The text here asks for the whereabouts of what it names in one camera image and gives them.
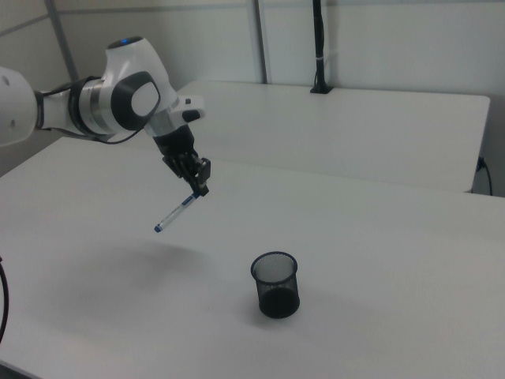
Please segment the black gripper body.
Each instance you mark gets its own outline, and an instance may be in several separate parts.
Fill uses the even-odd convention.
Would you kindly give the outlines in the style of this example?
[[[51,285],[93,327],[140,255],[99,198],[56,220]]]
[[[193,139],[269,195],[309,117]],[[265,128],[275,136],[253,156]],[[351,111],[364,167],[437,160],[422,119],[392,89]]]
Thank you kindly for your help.
[[[188,125],[153,140],[163,155],[163,162],[177,176],[196,175],[194,136]]]

